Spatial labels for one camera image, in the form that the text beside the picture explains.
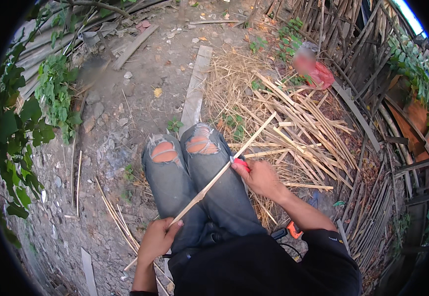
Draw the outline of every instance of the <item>dark jeans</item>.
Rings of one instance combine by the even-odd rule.
[[[187,151],[187,143],[199,128],[209,129],[209,140],[218,147],[212,154]],[[156,163],[152,151],[170,142],[178,154],[174,161]],[[224,137],[204,123],[188,129],[179,142],[164,134],[155,135],[144,149],[142,165],[161,218],[175,217],[223,168],[232,155]],[[172,244],[172,253],[202,248],[236,236],[266,234],[250,204],[241,177],[229,168],[183,217],[184,226]]]

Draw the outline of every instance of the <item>torn knee hole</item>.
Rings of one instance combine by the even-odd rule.
[[[170,142],[159,143],[150,156],[155,163],[172,162],[178,159],[178,153]]]
[[[211,142],[209,127],[199,127],[195,129],[193,137],[187,142],[189,153],[213,154],[217,153],[218,147]]]

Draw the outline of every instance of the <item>black cable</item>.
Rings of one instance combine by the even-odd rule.
[[[279,244],[279,245],[288,246],[288,247],[292,248],[295,252],[297,252],[297,253],[298,253],[298,256],[300,256],[300,259],[301,259],[301,260],[303,260],[303,257],[301,256],[300,252],[298,252],[298,250],[297,250],[296,248],[292,247],[291,245],[289,245],[289,244],[287,244],[287,243],[283,243],[283,242],[279,242],[278,244]]]

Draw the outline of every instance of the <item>dirt ground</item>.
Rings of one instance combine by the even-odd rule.
[[[228,8],[235,13],[238,13],[238,9],[250,11],[254,1],[199,3],[202,9],[188,7],[189,20],[201,20],[202,13],[206,19],[210,19],[208,15],[211,14],[221,19],[223,11]],[[36,173],[45,186],[46,200],[29,205],[30,215],[27,220],[10,217],[9,224],[22,242],[19,254],[27,272],[40,284],[45,294],[55,295],[52,286],[64,284],[72,295],[89,295],[81,248],[92,257],[99,295],[128,294],[134,267],[130,269],[129,277],[125,277],[122,271],[135,256],[108,215],[95,178],[97,176],[107,198],[122,207],[129,228],[135,238],[141,241],[147,224],[158,216],[158,212],[149,190],[133,185],[124,168],[131,165],[133,174],[139,177],[140,155],[147,137],[152,133],[166,133],[167,122],[174,116],[180,119],[200,44],[215,49],[221,48],[223,44],[248,46],[247,42],[242,41],[244,29],[226,24],[205,24],[178,31],[176,9],[167,7],[151,11],[149,15],[155,15],[150,23],[160,28],[120,71],[113,71],[110,64],[104,77],[88,95],[88,99],[97,100],[99,97],[104,111],[101,114],[101,105],[95,102],[86,105],[82,114],[84,124],[79,130],[73,163],[76,180],[77,161],[79,151],[82,150],[79,219],[64,217],[76,215],[71,205],[72,146],[64,145],[61,134],[57,132],[49,144],[34,149]],[[242,18],[231,15],[230,19]],[[167,38],[173,32],[175,36]],[[207,41],[192,43],[193,38],[200,37],[205,37]],[[124,34],[121,38],[117,35],[108,38],[111,48],[133,40],[134,36],[130,34]],[[104,51],[88,58],[82,72],[91,72],[99,67],[104,63],[103,57]],[[124,84],[126,72],[133,75],[127,85]],[[163,93],[159,98],[154,97],[154,88],[162,88]],[[308,201],[313,191],[298,189],[296,193]],[[337,190],[321,193],[318,208],[334,219],[339,209],[335,209],[332,204],[337,200]],[[274,213],[279,217],[278,221],[285,221],[282,225],[285,227],[286,214],[280,208],[276,208]],[[302,253],[307,250],[306,243],[300,239],[294,240],[289,235],[282,242],[292,244]],[[292,250],[287,248],[287,251],[296,256]],[[166,287],[169,281],[158,271],[156,273]],[[173,294],[173,287],[169,286],[168,290]]]

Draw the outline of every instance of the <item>black shirt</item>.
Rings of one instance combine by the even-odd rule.
[[[361,274],[338,233],[306,231],[302,240],[308,251],[300,263],[265,234],[239,237],[200,251],[176,281],[174,294],[359,295]]]

